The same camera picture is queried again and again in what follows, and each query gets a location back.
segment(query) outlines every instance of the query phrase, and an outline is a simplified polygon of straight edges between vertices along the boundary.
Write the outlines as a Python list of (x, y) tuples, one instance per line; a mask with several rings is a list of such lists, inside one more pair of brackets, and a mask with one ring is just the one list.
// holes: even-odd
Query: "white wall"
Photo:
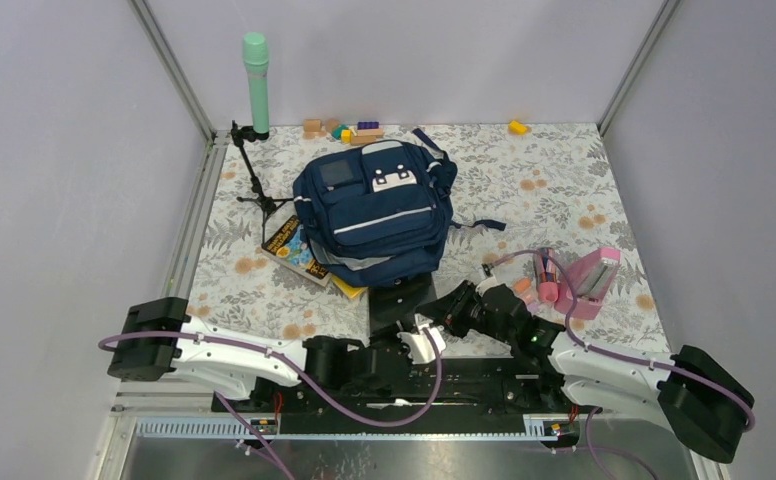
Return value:
[(596, 122), (661, 0), (151, 0), (217, 127), (249, 123), (241, 38), (271, 53), (270, 121)]
[(776, 2), (684, 2), (607, 136), (671, 343), (756, 397), (733, 480), (776, 475)]
[(203, 143), (127, 2), (0, 2), (0, 479), (84, 477)]

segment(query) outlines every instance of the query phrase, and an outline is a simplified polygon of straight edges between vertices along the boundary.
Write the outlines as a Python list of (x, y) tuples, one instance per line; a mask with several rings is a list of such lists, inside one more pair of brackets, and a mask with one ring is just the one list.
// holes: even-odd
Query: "wooden block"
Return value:
[(368, 128), (367, 130), (359, 130), (358, 132), (356, 132), (356, 135), (381, 137), (382, 135), (384, 135), (384, 133), (382, 133), (382, 127), (380, 127), (380, 128)]
[(321, 129), (321, 122), (320, 120), (315, 119), (309, 119), (303, 122), (303, 130), (306, 132), (314, 132), (317, 133)]
[(373, 135), (354, 135), (353, 138), (350, 139), (350, 145), (367, 145), (368, 143), (373, 143), (377, 140), (379, 139)]
[(333, 130), (341, 126), (341, 122), (337, 118), (330, 118), (326, 121), (326, 131), (332, 133)]

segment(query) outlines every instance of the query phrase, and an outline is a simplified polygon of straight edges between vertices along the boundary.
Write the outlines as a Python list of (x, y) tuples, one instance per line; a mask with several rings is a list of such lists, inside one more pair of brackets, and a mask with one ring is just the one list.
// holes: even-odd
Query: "metal post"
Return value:
[(650, 25), (650, 29), (647, 31), (644, 41), (641, 42), (641, 46), (638, 47), (635, 58), (632, 59), (626, 74), (624, 74), (623, 80), (621, 80), (620, 85), (618, 85), (618, 89), (615, 90), (612, 101), (609, 102), (609, 106), (606, 107), (603, 117), (597, 124), (597, 129), (600, 131), (601, 137), (605, 136), (606, 132), (609, 130), (609, 126), (612, 124), (612, 120), (615, 119), (618, 110), (620, 110), (621, 104), (629, 93), (633, 82), (638, 78), (638, 74), (641, 73), (641, 69), (644, 67), (644, 63), (650, 56), (650, 52), (653, 51), (653, 47), (656, 46), (659, 36), (665, 31), (665, 27), (668, 26), (671, 17), (673, 17), (674, 12), (676, 12), (680, 3), (682, 3), (682, 0), (665, 0), (662, 4), (662, 8), (659, 9), (659, 13), (653, 20), (653, 24)]
[(185, 102), (185, 106), (194, 119), (194, 123), (197, 124), (197, 128), (205, 137), (206, 141), (212, 141), (214, 126), (206, 116), (205, 111), (200, 105), (197, 95), (191, 88), (191, 84), (188, 83), (188, 78), (185, 76), (185, 72), (182, 71), (182, 67), (179, 66), (179, 62), (176, 61), (176, 56), (173, 54), (173, 49), (170, 48), (170, 44), (167, 43), (167, 38), (164, 36), (164, 32), (161, 31), (161, 27), (158, 21), (155, 19), (152, 10), (146, 0), (129, 0), (129, 5), (135, 11), (138, 16), (138, 21), (144, 27), (144, 31), (149, 37), (150, 43), (152, 43), (155, 52), (158, 54), (158, 58), (161, 60), (161, 64), (164, 69), (167, 70), (167, 74), (170, 75), (170, 79), (173, 81), (173, 85), (179, 92), (179, 96)]

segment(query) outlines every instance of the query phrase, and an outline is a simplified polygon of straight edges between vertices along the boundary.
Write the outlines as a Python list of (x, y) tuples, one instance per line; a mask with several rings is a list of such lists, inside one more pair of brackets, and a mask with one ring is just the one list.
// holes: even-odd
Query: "mint green cylinder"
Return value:
[(256, 133), (267, 133), (270, 131), (270, 111), (267, 106), (267, 66), (270, 64), (270, 56), (264, 35), (255, 32), (244, 35), (243, 58), (250, 82), (253, 129)]

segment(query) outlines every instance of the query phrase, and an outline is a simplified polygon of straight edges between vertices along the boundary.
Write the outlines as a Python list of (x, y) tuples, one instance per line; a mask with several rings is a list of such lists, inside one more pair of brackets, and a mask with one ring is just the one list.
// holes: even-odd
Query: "yellow book cover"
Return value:
[(359, 295), (367, 291), (367, 287), (351, 287), (347, 282), (335, 276), (332, 277), (332, 283), (334, 283), (335, 286), (338, 287), (338, 290), (341, 290), (350, 300), (355, 300)]

